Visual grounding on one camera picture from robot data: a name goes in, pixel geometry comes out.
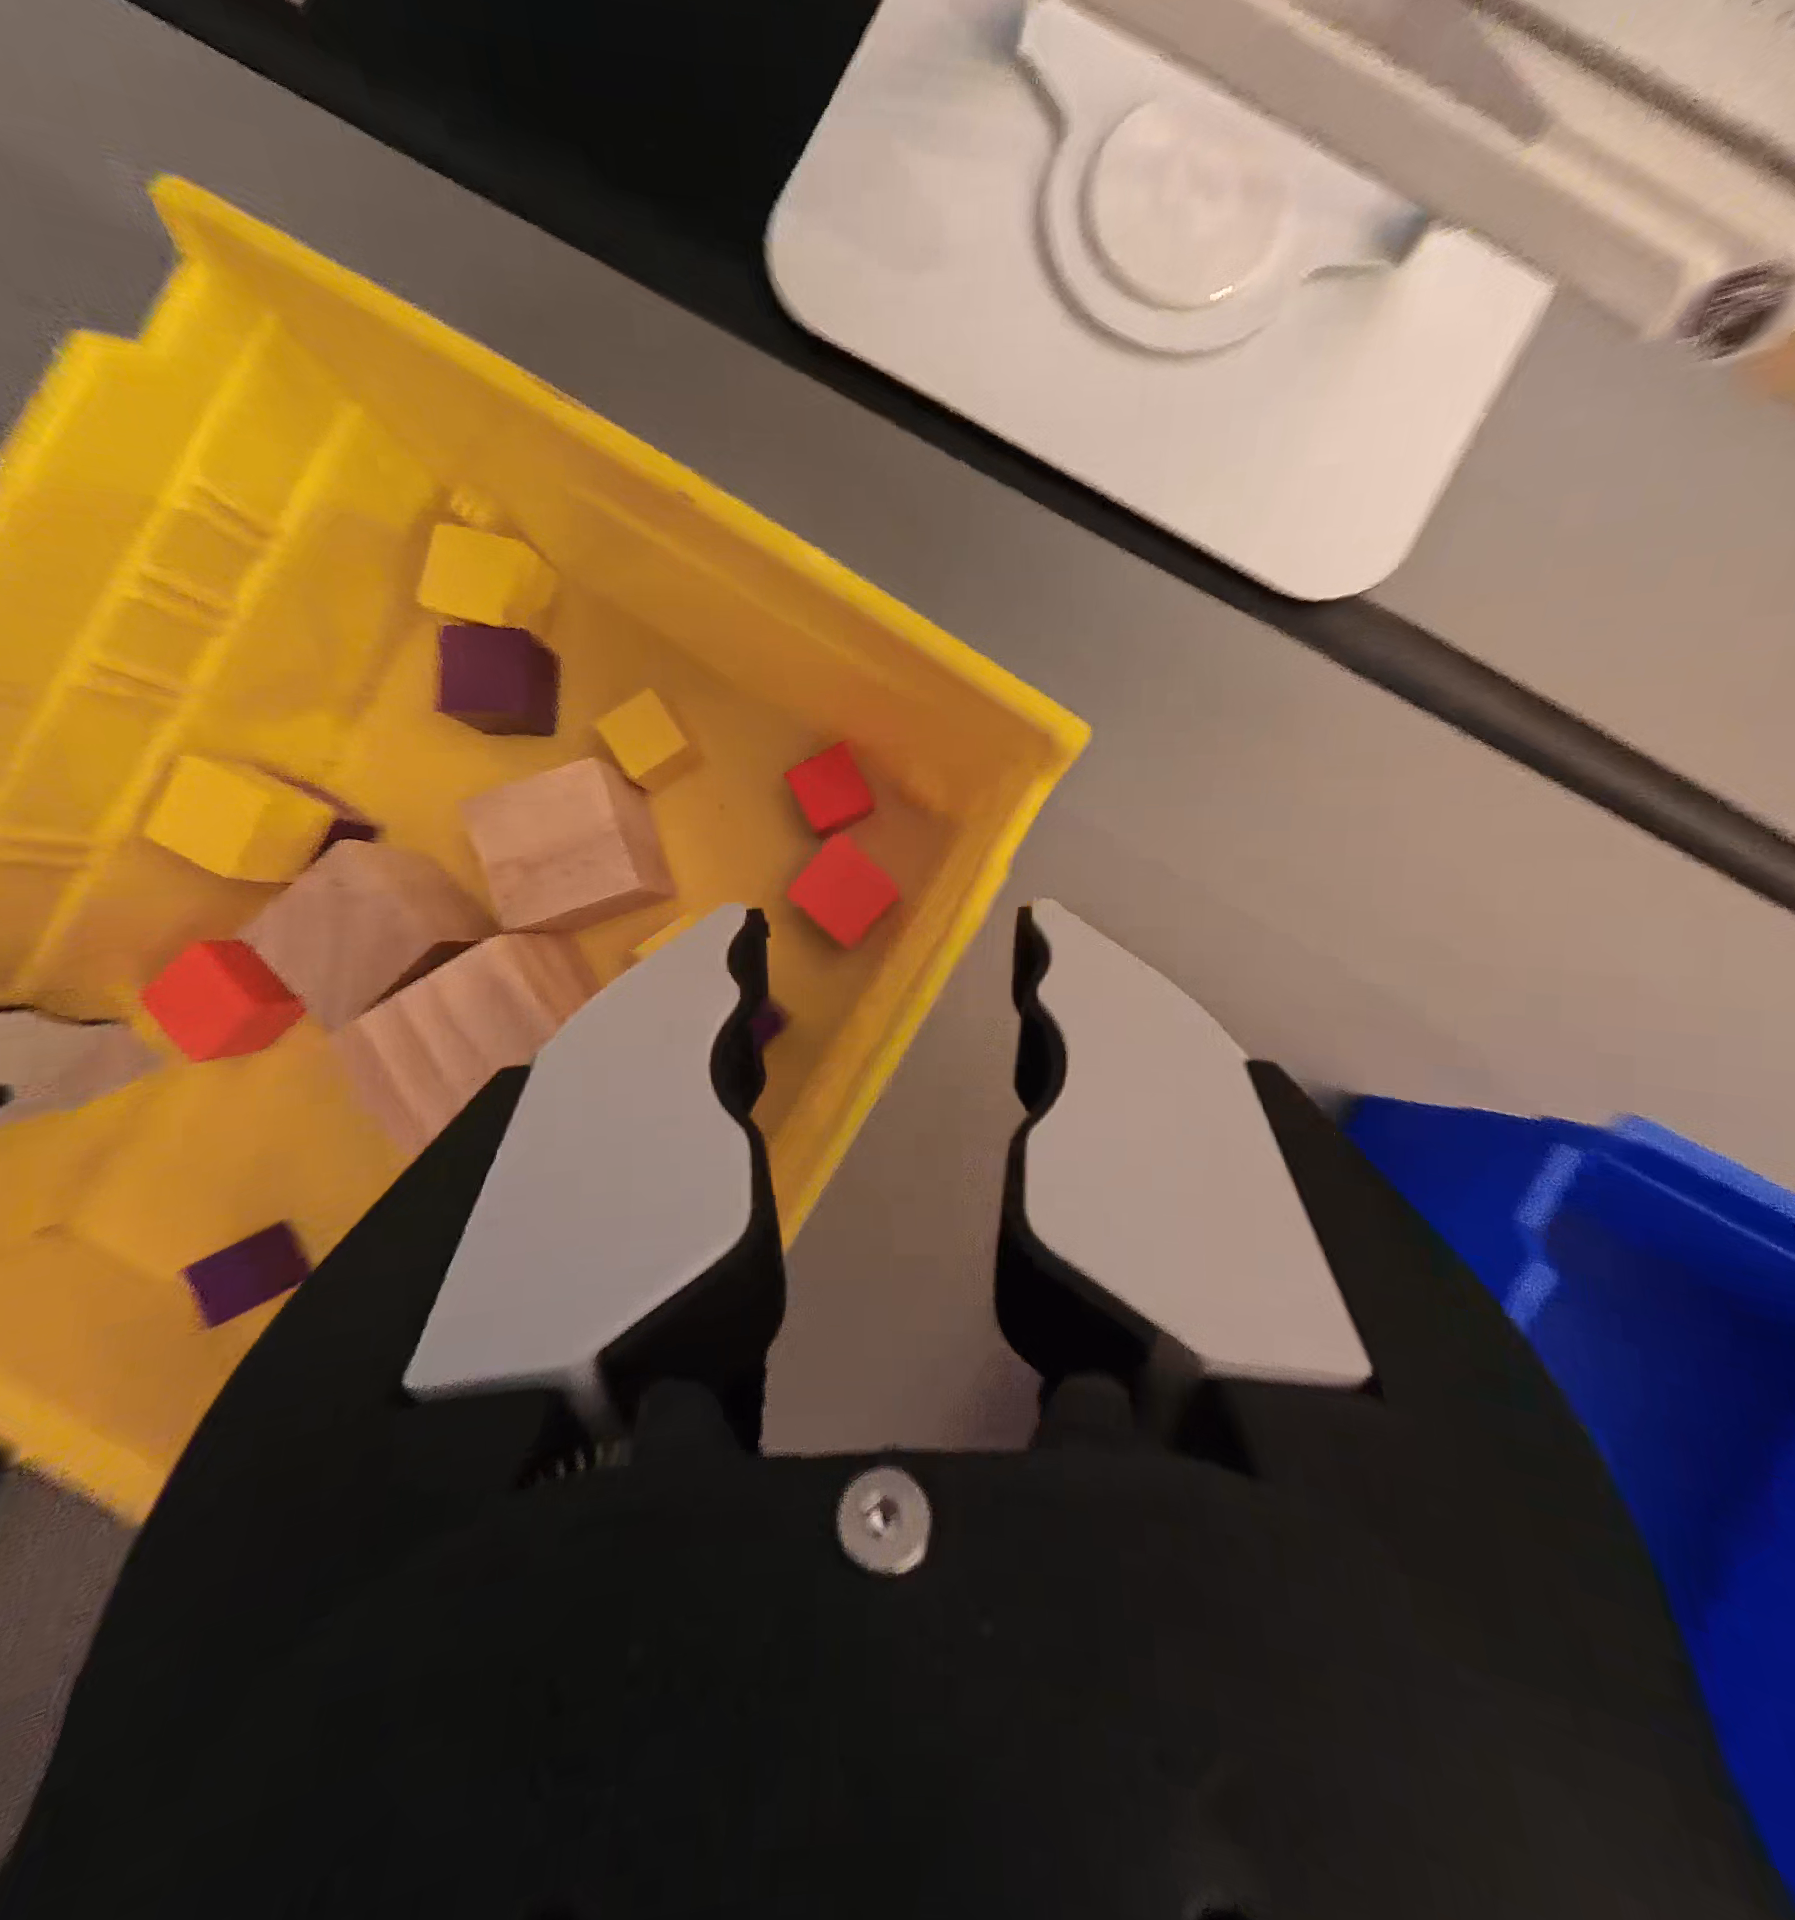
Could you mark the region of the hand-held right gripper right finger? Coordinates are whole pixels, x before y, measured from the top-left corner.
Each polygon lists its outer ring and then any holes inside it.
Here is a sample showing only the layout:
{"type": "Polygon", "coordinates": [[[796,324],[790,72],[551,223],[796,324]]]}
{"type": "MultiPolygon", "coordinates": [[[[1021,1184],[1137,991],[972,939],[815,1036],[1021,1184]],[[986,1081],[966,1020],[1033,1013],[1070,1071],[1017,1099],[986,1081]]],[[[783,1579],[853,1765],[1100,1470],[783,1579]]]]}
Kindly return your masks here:
{"type": "Polygon", "coordinates": [[[1248,1050],[1054,897],[1016,922],[1016,1093],[996,1310],[1047,1383],[1368,1387],[1375,1363],[1248,1050]]]}

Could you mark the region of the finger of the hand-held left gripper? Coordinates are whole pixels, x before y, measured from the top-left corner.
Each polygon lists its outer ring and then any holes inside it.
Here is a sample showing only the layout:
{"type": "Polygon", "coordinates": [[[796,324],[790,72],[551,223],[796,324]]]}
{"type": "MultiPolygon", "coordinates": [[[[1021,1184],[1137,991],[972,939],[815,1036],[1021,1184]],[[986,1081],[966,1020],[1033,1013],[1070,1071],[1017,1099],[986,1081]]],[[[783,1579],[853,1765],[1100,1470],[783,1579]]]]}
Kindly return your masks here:
{"type": "Polygon", "coordinates": [[[0,1010],[0,1129],[84,1110],[165,1057],[129,1020],[71,1020],[45,1010],[0,1010]]]}

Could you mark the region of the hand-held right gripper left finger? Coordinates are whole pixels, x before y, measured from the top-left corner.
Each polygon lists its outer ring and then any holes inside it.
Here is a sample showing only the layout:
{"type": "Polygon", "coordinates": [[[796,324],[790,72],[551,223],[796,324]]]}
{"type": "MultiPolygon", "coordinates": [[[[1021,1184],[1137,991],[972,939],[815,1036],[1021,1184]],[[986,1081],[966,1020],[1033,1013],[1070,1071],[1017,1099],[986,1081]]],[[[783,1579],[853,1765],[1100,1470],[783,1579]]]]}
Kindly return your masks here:
{"type": "Polygon", "coordinates": [[[593,1447],[701,1387],[762,1447],[785,1242],[756,1129],[771,922],[725,902],[500,1071],[512,1107],[428,1233],[417,1403],[550,1392],[593,1447]]]}

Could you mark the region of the pile of wooden cubes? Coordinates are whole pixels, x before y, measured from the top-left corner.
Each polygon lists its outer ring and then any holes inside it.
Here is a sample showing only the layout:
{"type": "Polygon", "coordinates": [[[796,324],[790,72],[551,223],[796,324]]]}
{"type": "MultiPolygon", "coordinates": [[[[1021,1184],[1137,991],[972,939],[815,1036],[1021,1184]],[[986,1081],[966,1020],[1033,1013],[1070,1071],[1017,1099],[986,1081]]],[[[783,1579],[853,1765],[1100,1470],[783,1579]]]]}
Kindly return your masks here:
{"type": "Polygon", "coordinates": [[[551,558],[546,613],[470,601],[522,572],[522,535],[339,513],[239,574],[231,626],[187,653],[197,703],[93,906],[151,986],[243,939],[302,1003],[255,1053],[176,1066],[118,1130],[66,1239],[118,1271],[144,1345],[231,1351],[275,1316],[261,1262],[231,1305],[187,1271],[286,1227],[321,1256],[481,1079],[500,1041],[563,1013],[558,980],[610,980],[721,902],[775,918],[790,1002],[762,1130],[793,1233],[844,1141],[826,1053],[887,931],[852,953],[793,902],[819,834],[785,777],[852,732],[783,694],[844,689],[806,633],[694,597],[639,613],[601,558],[551,558]]]}

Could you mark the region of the blue plastic box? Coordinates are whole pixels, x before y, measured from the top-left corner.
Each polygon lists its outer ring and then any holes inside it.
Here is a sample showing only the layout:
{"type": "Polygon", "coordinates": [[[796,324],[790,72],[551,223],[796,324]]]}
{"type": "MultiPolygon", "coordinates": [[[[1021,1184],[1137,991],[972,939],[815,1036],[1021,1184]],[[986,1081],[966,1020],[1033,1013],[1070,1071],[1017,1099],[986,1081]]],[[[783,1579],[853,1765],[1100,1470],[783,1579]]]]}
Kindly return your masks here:
{"type": "Polygon", "coordinates": [[[1601,1440],[1795,1897],[1795,1194],[1640,1116],[1368,1093],[1344,1130],[1601,1440]]]}

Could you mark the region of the yellow plastic box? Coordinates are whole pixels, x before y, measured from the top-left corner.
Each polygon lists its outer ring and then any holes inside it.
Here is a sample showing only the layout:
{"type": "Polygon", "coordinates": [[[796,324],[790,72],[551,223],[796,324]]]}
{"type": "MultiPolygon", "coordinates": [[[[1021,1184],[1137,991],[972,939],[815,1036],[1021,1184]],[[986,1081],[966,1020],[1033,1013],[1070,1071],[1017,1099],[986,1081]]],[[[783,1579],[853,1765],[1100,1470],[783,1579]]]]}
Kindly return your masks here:
{"type": "Polygon", "coordinates": [[[459,804],[655,689],[679,902],[597,978],[771,910],[756,1107],[785,1242],[983,931],[1084,719],[492,345],[187,181],[136,339],[75,330],[0,449],[0,1003],[130,1020],[161,1071],[0,1125],[0,1449],[144,1523],[278,1316],[187,1262],[327,1256],[408,1162],[313,1020],[185,1063],[138,991],[267,887],[144,834],[181,754],[302,779],[477,882],[459,804]]]}

